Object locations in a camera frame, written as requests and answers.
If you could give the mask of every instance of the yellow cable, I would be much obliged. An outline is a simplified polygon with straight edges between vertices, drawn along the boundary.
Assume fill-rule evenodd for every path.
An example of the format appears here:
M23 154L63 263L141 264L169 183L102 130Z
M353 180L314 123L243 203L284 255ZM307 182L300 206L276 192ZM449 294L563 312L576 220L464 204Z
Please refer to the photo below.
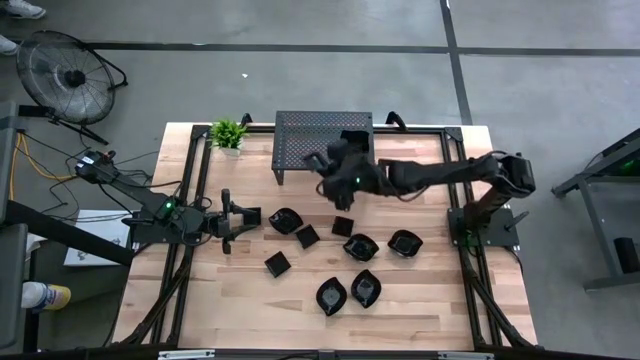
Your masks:
M42 172L42 170L40 170L40 167L33 161L33 159L31 159L31 154L29 153L29 144L27 143L27 139L22 134L20 134L20 137L21 137L22 141L24 142L24 152L25 152L25 154L27 154L27 160L29 160L29 162L31 163L31 166L33 166L33 168L42 177L45 177L45 178L51 179L51 180L58 180L58 181L68 180L68 179L71 179L71 178L75 177L75 176L71 176L71 175L67 175L67 176L55 176L55 175L53 175L53 176L51 176L51 175L47 175L44 172Z
M13 200L13 177L16 171L16 155L18 155L18 148L22 143L22 134L18 134L18 143L16 144L16 148L13 149L13 160L11 161L11 176L9 177L9 200Z

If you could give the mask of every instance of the person's foot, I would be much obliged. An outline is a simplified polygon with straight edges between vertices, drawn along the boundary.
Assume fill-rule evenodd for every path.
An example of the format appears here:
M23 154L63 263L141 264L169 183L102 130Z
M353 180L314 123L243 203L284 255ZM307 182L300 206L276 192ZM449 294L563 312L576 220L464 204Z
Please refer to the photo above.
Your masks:
M18 45L6 37L0 35L0 54L15 55L18 52Z
M1 8L14 19L40 19L47 11L24 0L0 1Z

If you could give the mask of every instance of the fan grille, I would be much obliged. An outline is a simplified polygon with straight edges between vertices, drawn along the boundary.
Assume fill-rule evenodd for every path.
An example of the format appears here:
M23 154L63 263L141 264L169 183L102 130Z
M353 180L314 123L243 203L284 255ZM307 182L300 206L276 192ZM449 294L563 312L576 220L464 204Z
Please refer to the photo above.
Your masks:
M55 31L33 33L20 46L18 75L27 93L52 117L94 124L113 108L113 77L79 40Z

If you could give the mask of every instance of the green plant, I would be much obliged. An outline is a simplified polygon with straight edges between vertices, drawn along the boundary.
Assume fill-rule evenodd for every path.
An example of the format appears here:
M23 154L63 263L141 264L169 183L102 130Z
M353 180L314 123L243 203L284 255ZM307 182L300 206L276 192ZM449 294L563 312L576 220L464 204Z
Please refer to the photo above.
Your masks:
M247 136L247 128L238 125L229 118L219 118L217 123L211 126L212 147L237 149L243 137Z

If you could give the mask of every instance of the butcher block tabletop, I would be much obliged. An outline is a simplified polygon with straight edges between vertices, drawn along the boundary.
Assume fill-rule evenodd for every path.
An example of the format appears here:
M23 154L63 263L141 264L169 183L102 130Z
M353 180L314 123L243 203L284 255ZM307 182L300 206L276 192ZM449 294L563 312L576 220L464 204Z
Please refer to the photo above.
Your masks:
M181 179L193 125L167 124L154 184ZM478 157L492 150L487 127L461 129L468 156ZM438 136L387 134L375 135L374 141L376 158L420 163L443 160ZM217 149L211 154L205 191L205 196L213 200L211 210L220 209L220 190L228 188L236 204L262 208L263 225L232 242L231 255L222 253L219 239L196 248L181 348L473 349L460 259L450 245L447 230L450 203L446 186L433 186L410 203L357 193L351 211L340 212L316 194L318 174L288 171L284 186L278 186L270 166L272 151L273 134L252 133L245 139L240 157L227 157ZM197 153L190 201L202 152ZM489 186L474 183L473 188L480 198ZM154 190L172 194L175 187ZM464 203L462 192L458 193ZM305 224L313 225L320 241L303 250L294 234L282 235L273 229L268 217L283 207L294 209ZM377 242L380 251L372 260L360 263L345 253L342 245L346 238L331 234L337 215L355 221L354 234L364 233ZM414 258L401 258L387 246L392 234L400 229L410 230L424 241ZM168 245L152 245L133 260L113 341L129 335L157 299L167 249ZM291 268L274 278L264 261L278 251L284 253ZM486 256L496 302L519 332L535 343L518 263L502 248L487 248ZM338 313L326 317L316 303L320 285L335 276L349 289L364 269L382 283L377 302L364 309L350 296ZM175 296L167 306L163 339L169 332L174 304ZM478 298L483 334L489 341L481 304Z

